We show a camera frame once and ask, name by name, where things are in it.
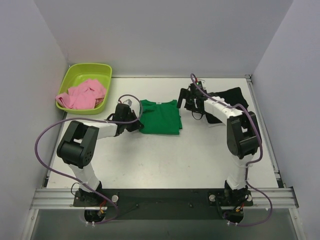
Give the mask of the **green t shirt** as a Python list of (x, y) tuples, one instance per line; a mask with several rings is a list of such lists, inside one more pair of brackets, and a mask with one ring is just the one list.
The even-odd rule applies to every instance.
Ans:
[(143, 124), (143, 128), (139, 131), (142, 134), (174, 136), (180, 134), (183, 127), (176, 99), (169, 102), (152, 102), (144, 99), (141, 103), (143, 112), (139, 121)]

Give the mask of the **black t shirt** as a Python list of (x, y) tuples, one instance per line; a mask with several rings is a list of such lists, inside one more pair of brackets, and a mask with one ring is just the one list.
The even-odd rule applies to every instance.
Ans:
[[(231, 106), (240, 104), (242, 105), (246, 110), (249, 107), (248, 102), (244, 98), (241, 88), (240, 87), (235, 87), (231, 88), (225, 91), (220, 91), (220, 92), (208, 92), (208, 95), (211, 97), (220, 97), (223, 98), (224, 101), (227, 104), (230, 104)], [(210, 115), (209, 113), (205, 114), (206, 120), (208, 123), (214, 123), (220, 121), (218, 118), (214, 117), (213, 115)]]

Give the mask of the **green plastic basin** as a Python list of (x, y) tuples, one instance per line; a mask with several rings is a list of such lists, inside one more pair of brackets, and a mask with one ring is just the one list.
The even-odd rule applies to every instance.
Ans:
[(94, 109), (67, 109), (62, 107), (55, 101), (58, 109), (75, 115), (97, 115), (104, 110), (107, 102), (111, 79), (112, 68), (102, 63), (77, 63), (72, 65), (66, 72), (60, 85), (58, 94), (67, 93), (70, 87), (78, 86), (87, 79), (97, 79), (107, 90), (104, 100)]

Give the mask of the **white t shirt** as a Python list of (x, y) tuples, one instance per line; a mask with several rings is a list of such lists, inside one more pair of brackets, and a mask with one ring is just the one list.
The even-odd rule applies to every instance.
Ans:
[(225, 124), (221, 121), (216, 121), (214, 123), (207, 123), (207, 126), (209, 128), (212, 128), (212, 127), (217, 127), (217, 126), (224, 126)]

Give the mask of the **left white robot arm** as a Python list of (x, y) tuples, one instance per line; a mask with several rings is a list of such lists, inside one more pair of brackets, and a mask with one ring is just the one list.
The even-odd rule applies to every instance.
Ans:
[(144, 128), (135, 111), (126, 103), (117, 104), (115, 112), (106, 120), (111, 122), (71, 121), (57, 148), (57, 156), (73, 171), (80, 183), (79, 190), (85, 192), (84, 199), (92, 206), (100, 204), (103, 199), (102, 183), (91, 164), (97, 141)]

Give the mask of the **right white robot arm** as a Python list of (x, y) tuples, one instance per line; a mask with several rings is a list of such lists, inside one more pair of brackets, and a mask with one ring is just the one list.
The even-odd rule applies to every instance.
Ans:
[(222, 123), (226, 126), (226, 144), (233, 165), (225, 181), (225, 190), (231, 194), (240, 194), (248, 188), (246, 183), (248, 168), (261, 145), (261, 135), (254, 112), (245, 111), (248, 103), (239, 87), (222, 92), (207, 92), (204, 82), (191, 83), (181, 88), (177, 108), (205, 116), (209, 124)]

